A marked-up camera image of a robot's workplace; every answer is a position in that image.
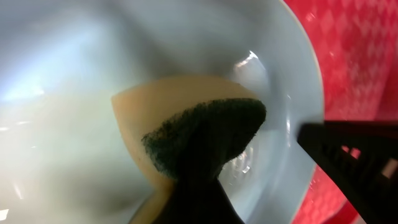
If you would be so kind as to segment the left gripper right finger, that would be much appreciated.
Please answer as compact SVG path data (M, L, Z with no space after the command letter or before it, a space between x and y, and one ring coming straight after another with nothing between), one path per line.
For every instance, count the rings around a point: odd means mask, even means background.
M366 223L397 223L397 122L303 123L297 142Z

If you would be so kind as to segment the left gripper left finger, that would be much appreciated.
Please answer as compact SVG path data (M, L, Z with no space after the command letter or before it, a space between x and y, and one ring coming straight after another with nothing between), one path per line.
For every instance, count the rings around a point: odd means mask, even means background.
M191 139L178 158L175 190L154 223L236 224L242 219L218 180L225 163L245 149L230 138Z

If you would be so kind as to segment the green and yellow sponge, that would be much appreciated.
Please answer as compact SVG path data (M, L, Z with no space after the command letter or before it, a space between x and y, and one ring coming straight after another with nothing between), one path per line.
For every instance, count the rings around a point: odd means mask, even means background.
M111 103L133 161L154 188L132 223L154 223L175 190L178 158L192 138L241 140L246 149L267 114L252 91L216 76L156 80L114 95Z

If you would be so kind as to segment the light blue plate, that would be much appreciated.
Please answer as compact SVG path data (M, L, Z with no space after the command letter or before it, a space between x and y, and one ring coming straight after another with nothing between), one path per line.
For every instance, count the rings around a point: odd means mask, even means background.
M283 1L2 1L1 222L127 223L152 194L111 97L174 75L253 91L266 122L220 175L246 223L290 223L323 121L313 47Z

